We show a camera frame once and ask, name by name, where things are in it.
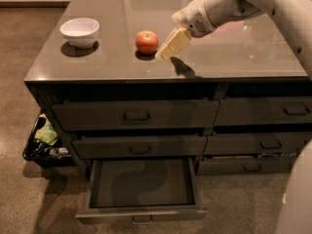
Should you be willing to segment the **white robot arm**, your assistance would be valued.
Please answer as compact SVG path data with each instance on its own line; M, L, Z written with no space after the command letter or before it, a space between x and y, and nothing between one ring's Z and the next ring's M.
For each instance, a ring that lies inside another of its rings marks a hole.
M167 60L232 21L269 16L312 78L312 0L193 0L172 15L180 25L156 53ZM312 234L312 141L292 167L275 234Z

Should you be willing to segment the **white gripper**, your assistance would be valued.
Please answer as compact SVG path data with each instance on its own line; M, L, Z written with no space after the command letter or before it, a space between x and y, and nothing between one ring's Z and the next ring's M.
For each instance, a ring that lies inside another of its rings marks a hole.
M192 36L202 38L216 30L207 15L205 0L191 1L186 7L173 13L172 20L185 28L174 29L170 33L155 54L155 58L159 61L168 60L185 49L190 44Z

